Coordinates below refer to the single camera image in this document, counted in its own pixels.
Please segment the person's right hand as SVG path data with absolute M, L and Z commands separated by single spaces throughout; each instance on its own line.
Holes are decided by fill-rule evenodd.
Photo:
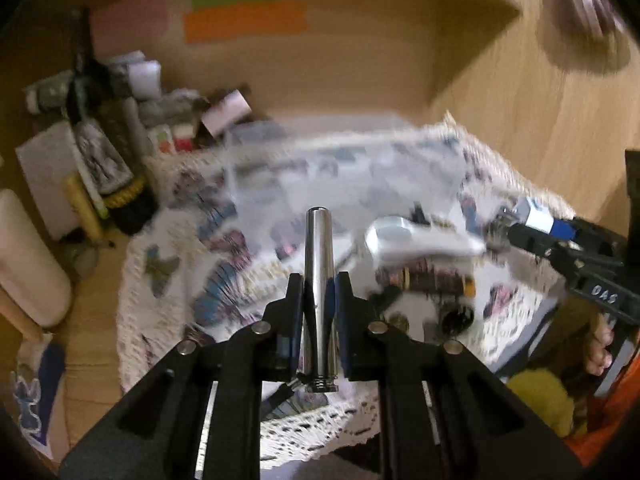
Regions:
M 601 376 L 610 368 L 613 358 L 608 347 L 613 339 L 614 333 L 606 316 L 600 311 L 594 311 L 584 343 L 584 365 L 588 374 Z

